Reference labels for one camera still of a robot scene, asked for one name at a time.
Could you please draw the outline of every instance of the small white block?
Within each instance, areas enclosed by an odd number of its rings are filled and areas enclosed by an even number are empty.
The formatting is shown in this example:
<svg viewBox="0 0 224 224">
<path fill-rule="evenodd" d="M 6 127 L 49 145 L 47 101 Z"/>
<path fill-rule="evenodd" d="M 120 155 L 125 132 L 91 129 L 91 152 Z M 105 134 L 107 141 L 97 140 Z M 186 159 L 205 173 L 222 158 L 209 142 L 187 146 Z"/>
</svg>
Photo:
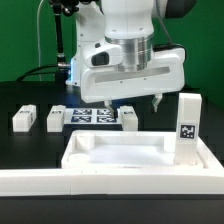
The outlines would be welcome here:
<svg viewBox="0 0 224 224">
<path fill-rule="evenodd" d="M 133 107 L 121 107 L 120 114 L 123 131 L 138 131 L 138 117 Z"/>
<path fill-rule="evenodd" d="M 77 149 L 90 151 L 95 146 L 95 135 L 90 132 L 80 132 L 76 135 Z"/>
<path fill-rule="evenodd" d="M 36 106 L 22 106 L 16 115 L 12 118 L 14 132 L 28 132 L 36 120 Z"/>
<path fill-rule="evenodd" d="M 47 117 L 48 132 L 62 132 L 64 126 L 65 106 L 53 106 Z"/>
</svg>

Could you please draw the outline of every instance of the green wall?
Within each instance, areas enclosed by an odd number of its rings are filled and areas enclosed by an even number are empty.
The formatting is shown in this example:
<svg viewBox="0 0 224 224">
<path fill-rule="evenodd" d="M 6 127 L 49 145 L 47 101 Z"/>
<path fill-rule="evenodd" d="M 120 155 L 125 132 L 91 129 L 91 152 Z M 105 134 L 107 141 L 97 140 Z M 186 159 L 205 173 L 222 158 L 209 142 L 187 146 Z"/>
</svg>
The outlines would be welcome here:
<svg viewBox="0 0 224 224">
<path fill-rule="evenodd" d="M 0 81 L 15 80 L 38 66 L 36 12 L 40 0 L 14 0 L 0 3 Z M 198 0 L 194 10 L 182 19 L 165 23 L 176 43 L 188 50 L 185 62 L 186 83 L 224 109 L 224 1 Z M 155 42 L 166 38 L 155 24 Z M 65 53 L 75 53 L 73 18 L 63 18 Z M 55 63 L 56 41 L 52 9 L 45 0 L 41 13 L 42 64 Z"/>
</svg>

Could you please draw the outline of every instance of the cable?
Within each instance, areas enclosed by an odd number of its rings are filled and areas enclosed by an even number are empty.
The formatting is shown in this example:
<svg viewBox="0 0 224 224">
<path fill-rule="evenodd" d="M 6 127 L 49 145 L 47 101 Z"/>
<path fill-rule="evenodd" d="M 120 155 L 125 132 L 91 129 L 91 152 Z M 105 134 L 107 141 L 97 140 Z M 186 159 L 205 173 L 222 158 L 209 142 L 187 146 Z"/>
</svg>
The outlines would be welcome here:
<svg viewBox="0 0 224 224">
<path fill-rule="evenodd" d="M 160 2 L 159 2 L 159 1 L 160 1 L 160 0 L 156 0 L 156 13 L 157 13 L 157 16 L 158 16 L 158 20 L 159 20 L 160 26 L 162 27 L 164 33 L 165 33 L 166 36 L 167 36 L 168 43 L 169 43 L 170 45 L 172 45 L 172 44 L 173 44 L 173 41 L 172 41 L 172 39 L 171 39 L 171 36 L 170 36 L 168 30 L 166 29 L 166 26 L 165 26 L 165 24 L 164 24 L 164 22 L 163 22 L 163 19 L 162 19 L 162 16 L 161 16 L 161 12 L 160 12 Z"/>
<path fill-rule="evenodd" d="M 23 81 L 23 79 L 25 79 L 27 76 L 31 76 L 31 75 L 40 75 L 38 73 L 34 73 L 34 72 L 37 72 L 37 71 L 41 71 L 43 69 L 47 69 L 47 68 L 57 68 L 58 65 L 44 65 L 44 66 L 40 66 L 40 67 L 37 67 L 37 68 L 34 68 L 34 69 L 31 69 L 29 70 L 28 72 L 26 72 L 24 75 L 20 76 L 19 78 L 16 79 L 17 82 L 21 82 Z"/>
<path fill-rule="evenodd" d="M 40 13 L 43 6 L 44 0 L 41 0 L 37 10 L 37 47 L 38 47 L 38 66 L 41 66 L 41 43 L 40 43 Z"/>
<path fill-rule="evenodd" d="M 38 76 L 42 76 L 42 75 L 52 75 L 52 74 L 55 74 L 55 72 L 38 72 L 38 73 L 28 73 L 28 74 L 26 74 L 26 75 L 24 75 L 23 76 L 23 79 L 25 79 L 26 77 L 28 77 L 28 76 L 35 76 L 35 75 L 38 75 Z"/>
</svg>

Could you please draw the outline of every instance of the table surface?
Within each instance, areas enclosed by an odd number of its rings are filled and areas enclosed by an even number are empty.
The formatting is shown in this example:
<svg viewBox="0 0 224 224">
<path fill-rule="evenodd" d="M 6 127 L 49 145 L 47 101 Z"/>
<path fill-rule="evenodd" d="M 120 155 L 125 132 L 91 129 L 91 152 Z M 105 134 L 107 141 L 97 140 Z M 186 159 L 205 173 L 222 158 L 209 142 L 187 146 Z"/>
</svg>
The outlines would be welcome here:
<svg viewBox="0 0 224 224">
<path fill-rule="evenodd" d="M 183 92 L 194 92 L 189 88 Z M 132 105 L 140 131 L 175 131 L 178 93 L 165 94 L 157 113 L 152 96 L 117 100 Z M 72 131 L 119 130 L 119 126 L 66 126 L 47 133 L 46 119 L 53 105 L 102 108 L 85 104 L 79 94 L 53 82 L 0 83 L 0 169 L 60 168 Z M 28 133 L 13 133 L 12 117 L 22 105 L 37 105 L 37 120 Z M 224 111 L 203 99 L 199 136 L 224 162 Z M 96 195 L 0 198 L 0 223 L 223 223 L 224 196 Z"/>
</svg>

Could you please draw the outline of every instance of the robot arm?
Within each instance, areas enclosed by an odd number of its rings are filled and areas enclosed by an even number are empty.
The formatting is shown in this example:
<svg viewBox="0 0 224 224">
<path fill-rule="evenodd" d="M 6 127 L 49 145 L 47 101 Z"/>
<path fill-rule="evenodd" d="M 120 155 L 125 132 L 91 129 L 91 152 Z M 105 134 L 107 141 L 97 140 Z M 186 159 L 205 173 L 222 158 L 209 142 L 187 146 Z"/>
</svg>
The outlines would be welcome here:
<svg viewBox="0 0 224 224">
<path fill-rule="evenodd" d="M 111 100 L 182 89 L 185 51 L 170 46 L 154 52 L 151 18 L 156 11 L 162 17 L 184 16 L 196 0 L 60 2 L 64 14 L 79 10 L 77 53 L 66 83 L 80 87 L 86 103 L 105 101 L 109 108 Z"/>
</svg>

